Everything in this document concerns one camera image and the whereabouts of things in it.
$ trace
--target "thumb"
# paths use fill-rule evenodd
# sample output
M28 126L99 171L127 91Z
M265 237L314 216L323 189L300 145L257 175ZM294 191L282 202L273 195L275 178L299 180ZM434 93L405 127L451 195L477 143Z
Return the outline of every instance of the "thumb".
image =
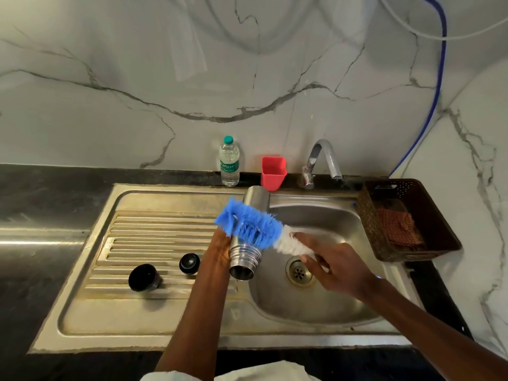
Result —
M323 270L318 262L305 254L301 255L300 259L305 267L309 269L310 273L317 278L324 288L329 288L332 285L331 282L333 281L333 278L325 270Z

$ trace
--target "brown plastic basket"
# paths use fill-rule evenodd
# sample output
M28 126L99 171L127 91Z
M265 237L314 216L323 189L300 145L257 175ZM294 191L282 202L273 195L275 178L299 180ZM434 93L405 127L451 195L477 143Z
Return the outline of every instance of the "brown plastic basket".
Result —
M378 208L409 212L423 245L409 248L390 243L378 217ZM366 181L358 197L357 211L374 255L380 261L427 261L462 248L427 190L416 179Z

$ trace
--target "drain strainer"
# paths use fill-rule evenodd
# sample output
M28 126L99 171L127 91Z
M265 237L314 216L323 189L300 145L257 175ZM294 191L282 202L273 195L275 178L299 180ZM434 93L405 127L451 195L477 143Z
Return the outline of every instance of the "drain strainer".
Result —
M308 287L314 283L314 275L310 273L298 257L291 258L288 261L286 275L293 285L299 287Z

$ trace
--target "dishcloth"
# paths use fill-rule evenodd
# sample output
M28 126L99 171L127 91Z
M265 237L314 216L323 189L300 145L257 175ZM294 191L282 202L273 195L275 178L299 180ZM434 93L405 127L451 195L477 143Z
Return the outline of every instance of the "dishcloth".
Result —
M399 246L415 247L423 244L415 221L409 212L378 209L381 225L388 239Z

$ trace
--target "red plastic cup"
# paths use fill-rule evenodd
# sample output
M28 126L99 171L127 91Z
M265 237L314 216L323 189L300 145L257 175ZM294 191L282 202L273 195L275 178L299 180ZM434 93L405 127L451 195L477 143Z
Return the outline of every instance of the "red plastic cup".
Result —
M285 158L264 156L261 160L261 185L268 191L278 190L287 174Z

